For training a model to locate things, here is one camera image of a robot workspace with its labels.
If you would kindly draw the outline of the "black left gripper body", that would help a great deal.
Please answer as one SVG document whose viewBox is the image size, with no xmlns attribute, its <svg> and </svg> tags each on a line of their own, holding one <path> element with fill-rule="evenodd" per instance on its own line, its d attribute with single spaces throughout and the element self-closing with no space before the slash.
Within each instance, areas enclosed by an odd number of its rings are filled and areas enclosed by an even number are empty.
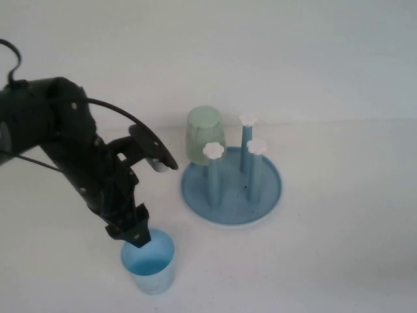
<svg viewBox="0 0 417 313">
<path fill-rule="evenodd" d="M 136 205 L 134 190 L 139 179 L 131 169 L 128 148 L 130 137 L 104 143 L 95 136 L 87 145 L 74 140 L 61 142 L 60 167 L 66 178 L 79 190 L 87 207 L 109 228 L 132 229 L 146 224 L 149 212 L 144 204 Z"/>
</svg>

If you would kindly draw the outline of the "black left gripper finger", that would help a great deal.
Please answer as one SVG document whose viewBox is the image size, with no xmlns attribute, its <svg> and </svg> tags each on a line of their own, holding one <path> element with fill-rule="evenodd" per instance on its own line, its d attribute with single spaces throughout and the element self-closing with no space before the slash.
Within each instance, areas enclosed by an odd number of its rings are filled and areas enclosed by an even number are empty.
<svg viewBox="0 0 417 313">
<path fill-rule="evenodd" d="M 131 245 L 141 248 L 151 241 L 151 234 L 148 226 L 136 226 L 125 233 L 125 241 Z"/>
<path fill-rule="evenodd" d="M 127 235 L 126 228 L 120 228 L 114 225 L 107 225 L 105 227 L 108 235 L 116 241 L 128 241 L 129 236 Z"/>
</svg>

